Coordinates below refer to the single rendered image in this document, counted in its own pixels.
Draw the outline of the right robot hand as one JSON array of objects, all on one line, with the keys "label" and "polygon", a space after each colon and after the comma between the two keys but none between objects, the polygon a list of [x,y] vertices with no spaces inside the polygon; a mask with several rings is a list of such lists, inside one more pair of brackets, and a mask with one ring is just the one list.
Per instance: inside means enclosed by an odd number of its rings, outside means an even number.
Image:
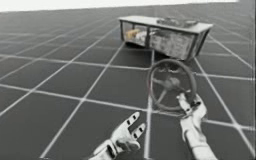
[{"label": "right robot hand", "polygon": [[182,131],[192,130],[201,134],[201,123],[207,114],[207,108],[202,98],[196,95],[195,99],[189,103],[185,94],[181,93],[177,96],[177,99],[180,107],[185,112],[185,115],[180,120]]}]

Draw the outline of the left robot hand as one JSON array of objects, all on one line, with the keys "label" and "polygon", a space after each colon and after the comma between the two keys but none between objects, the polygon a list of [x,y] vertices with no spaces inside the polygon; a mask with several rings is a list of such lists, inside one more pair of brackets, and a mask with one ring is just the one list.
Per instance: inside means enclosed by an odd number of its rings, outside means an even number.
[{"label": "left robot hand", "polygon": [[112,132],[110,140],[116,147],[118,153],[137,151],[140,149],[141,145],[138,142],[138,139],[145,132],[146,124],[141,123],[134,130],[129,130],[139,117],[140,113],[134,112]]}]

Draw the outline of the dark steering wheel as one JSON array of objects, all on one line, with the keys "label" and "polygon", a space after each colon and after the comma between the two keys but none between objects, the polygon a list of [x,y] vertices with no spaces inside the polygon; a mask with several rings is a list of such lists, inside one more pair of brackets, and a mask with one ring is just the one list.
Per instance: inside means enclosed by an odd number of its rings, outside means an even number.
[{"label": "dark steering wheel", "polygon": [[195,102],[197,84],[191,69],[181,61],[164,59],[156,62],[147,76],[149,95],[155,108],[170,113],[184,113],[178,97]]}]

